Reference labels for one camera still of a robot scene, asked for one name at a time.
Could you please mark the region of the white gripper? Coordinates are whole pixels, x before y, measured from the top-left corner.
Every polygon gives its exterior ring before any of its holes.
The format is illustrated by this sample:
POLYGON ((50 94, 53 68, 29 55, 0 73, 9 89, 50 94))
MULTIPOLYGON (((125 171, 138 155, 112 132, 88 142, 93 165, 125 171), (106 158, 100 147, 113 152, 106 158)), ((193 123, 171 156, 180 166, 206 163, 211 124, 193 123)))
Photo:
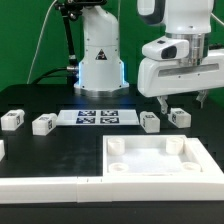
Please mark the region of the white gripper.
POLYGON ((199 91, 196 100, 203 107, 209 89, 224 87, 224 49, 211 50, 198 66, 181 67, 177 60, 145 58, 140 63, 137 86, 143 96, 157 97, 162 114, 168 111, 168 97, 164 95, 199 91))

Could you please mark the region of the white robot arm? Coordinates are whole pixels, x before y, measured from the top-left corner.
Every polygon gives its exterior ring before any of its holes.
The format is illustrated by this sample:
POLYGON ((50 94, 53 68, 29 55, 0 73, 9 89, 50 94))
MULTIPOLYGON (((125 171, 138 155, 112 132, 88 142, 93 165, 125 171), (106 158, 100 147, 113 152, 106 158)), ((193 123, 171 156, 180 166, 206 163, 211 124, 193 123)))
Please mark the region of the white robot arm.
MULTIPOLYGON (((162 112, 169 95, 197 91, 202 100, 208 90, 224 87, 224 49, 207 44, 213 6, 214 0, 137 0, 145 23, 166 26, 164 36, 142 47, 137 82, 143 96, 160 101, 162 112)), ((117 19, 95 5, 83 9, 83 21, 85 54, 76 92, 99 97, 128 88, 117 19)))

